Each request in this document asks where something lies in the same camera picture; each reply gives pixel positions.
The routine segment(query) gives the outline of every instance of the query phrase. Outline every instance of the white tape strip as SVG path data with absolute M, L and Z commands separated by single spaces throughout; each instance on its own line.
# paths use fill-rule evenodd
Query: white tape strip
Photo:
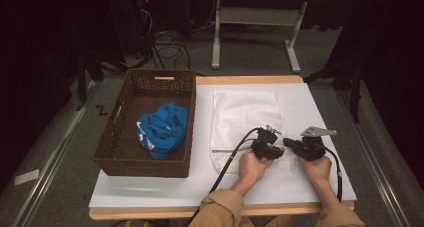
M 39 174 L 40 174 L 39 170 L 34 170 L 22 175 L 18 175 L 15 177 L 15 185 L 23 184 L 25 182 L 38 179 Z

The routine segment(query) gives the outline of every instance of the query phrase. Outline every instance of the person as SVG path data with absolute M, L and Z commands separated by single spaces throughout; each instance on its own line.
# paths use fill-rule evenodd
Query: person
M 315 161 L 306 161 L 298 156 L 303 164 L 306 176 L 318 193 L 322 211 L 316 226 L 365 226 L 355 212 L 347 205 L 341 204 L 329 182 L 332 162 L 327 156 Z M 229 189 L 219 189 L 206 196 L 199 213 L 190 223 L 190 227 L 208 226 L 253 226 L 246 218 L 241 218 L 243 197 L 262 179 L 266 169 L 273 160 L 260 161 L 253 152 L 243 154 L 239 162 L 239 178 Z M 266 227 L 283 227 L 282 223 L 294 226 L 294 220 L 287 216 L 277 216 Z

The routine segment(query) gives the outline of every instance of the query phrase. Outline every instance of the gray floor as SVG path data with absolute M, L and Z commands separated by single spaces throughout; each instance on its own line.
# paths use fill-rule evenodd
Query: gray floor
M 203 75 L 293 74 L 281 37 L 288 36 L 289 31 L 253 26 L 235 39 L 239 33 L 224 30 L 227 38 L 222 39 L 219 70 L 210 68 L 213 40 L 209 32 L 199 33 L 206 36 L 193 34 L 192 38 L 166 34 L 157 39 L 156 47 L 166 68 L 187 69 L 190 66 Z M 315 28 L 301 30 L 295 50 L 302 77 L 323 68 L 339 33 L 339 30 L 319 32 Z M 176 48 L 170 45 L 171 40 L 173 44 L 184 44 L 190 58 L 181 49 L 183 55 L 175 61 Z M 155 60 L 142 68 L 162 68 L 157 56 Z M 52 181 L 41 188 L 35 186 L 37 180 L 16 186 L 12 180 L 0 197 L 0 226 L 12 226 L 13 223 L 18 223 L 17 226 L 112 226 L 117 222 L 90 219 L 88 204 L 99 173 L 90 158 L 108 118 L 99 115 L 96 106 L 103 105 L 106 113 L 111 111 L 122 79 L 122 74 L 106 72 L 105 80 L 90 88 L 92 97 L 82 111 L 75 111 L 77 96 L 74 95 L 51 122 L 16 175 L 55 165 L 57 168 L 53 168 L 50 175 Z M 310 90 L 327 127 L 338 131 L 332 139 L 358 197 L 355 211 L 367 226 L 424 226 L 423 191 L 387 134 L 366 86 L 363 84 L 361 89 L 361 123 L 355 124 L 346 112 L 349 93 L 333 91 L 330 81 L 316 81 L 310 84 Z M 59 149 L 63 157 L 53 159 Z M 29 198 L 36 187 L 45 192 L 37 198 Z M 26 211 L 25 206 L 32 207 L 33 211 Z M 297 216 L 296 222 L 298 226 L 313 226 L 316 219 L 317 215 Z M 169 221 L 170 226 L 182 226 L 183 223 L 184 220 Z M 142 224 L 132 222 L 131 226 Z

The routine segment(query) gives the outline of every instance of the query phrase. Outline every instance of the person's right hand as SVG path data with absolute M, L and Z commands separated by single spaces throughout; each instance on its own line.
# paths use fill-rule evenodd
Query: person's right hand
M 306 176 L 315 185 L 322 181 L 329 181 L 331 160 L 327 156 L 323 156 L 320 159 L 307 161 L 300 156 L 297 159 L 305 167 Z

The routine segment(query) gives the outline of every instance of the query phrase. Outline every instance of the beige sleeve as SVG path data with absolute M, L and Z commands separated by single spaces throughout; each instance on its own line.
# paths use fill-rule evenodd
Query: beige sleeve
M 202 200 L 200 212 L 190 226 L 239 226 L 243 205 L 243 196 L 239 193 L 227 189 L 217 190 Z
M 359 217 L 347 205 L 335 204 L 327 206 L 321 211 L 316 227 L 336 226 L 365 226 Z

